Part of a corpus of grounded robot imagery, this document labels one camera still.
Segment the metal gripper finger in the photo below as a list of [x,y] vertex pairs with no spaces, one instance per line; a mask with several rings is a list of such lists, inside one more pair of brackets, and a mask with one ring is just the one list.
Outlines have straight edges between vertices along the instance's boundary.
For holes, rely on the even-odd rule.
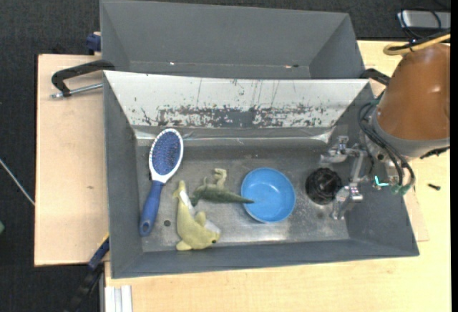
[[353,209],[356,204],[359,204],[364,199],[357,186],[346,185],[342,187],[333,200],[331,217],[334,220],[343,220],[345,214]]
[[349,147],[349,137],[339,135],[336,142],[330,146],[327,151],[320,156],[321,164],[334,164],[346,161],[350,157],[359,156],[358,145]]

